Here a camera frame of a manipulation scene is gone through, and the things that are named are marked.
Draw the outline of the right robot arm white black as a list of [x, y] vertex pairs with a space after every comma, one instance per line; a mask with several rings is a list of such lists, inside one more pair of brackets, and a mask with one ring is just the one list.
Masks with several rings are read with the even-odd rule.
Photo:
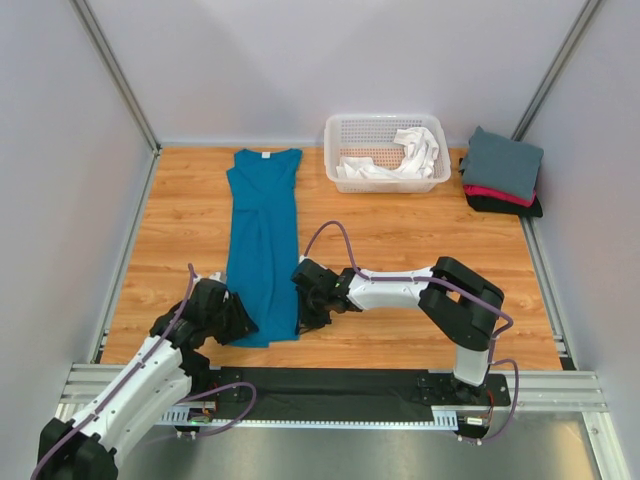
[[333, 313], [396, 308], [421, 311], [454, 343], [456, 358], [445, 392], [461, 404], [488, 397], [486, 376], [503, 291], [452, 257], [433, 267], [375, 272], [356, 267], [339, 274], [305, 257], [291, 280], [298, 294], [299, 324], [319, 329]]

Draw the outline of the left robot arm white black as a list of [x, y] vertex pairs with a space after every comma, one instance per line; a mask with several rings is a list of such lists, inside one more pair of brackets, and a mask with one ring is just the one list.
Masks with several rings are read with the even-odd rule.
[[192, 274], [185, 296], [159, 318], [129, 363], [82, 410], [43, 428], [34, 479], [115, 479], [128, 455], [174, 405], [213, 401], [222, 392], [250, 392], [236, 380], [217, 386], [198, 353], [212, 327], [240, 307], [223, 273]]

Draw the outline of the blue t shirt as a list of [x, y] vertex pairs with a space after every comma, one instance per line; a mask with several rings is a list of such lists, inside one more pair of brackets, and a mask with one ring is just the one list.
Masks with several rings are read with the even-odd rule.
[[235, 153], [227, 171], [232, 194], [227, 286], [238, 294], [257, 331], [232, 345], [265, 348], [298, 338], [296, 174], [303, 152]]

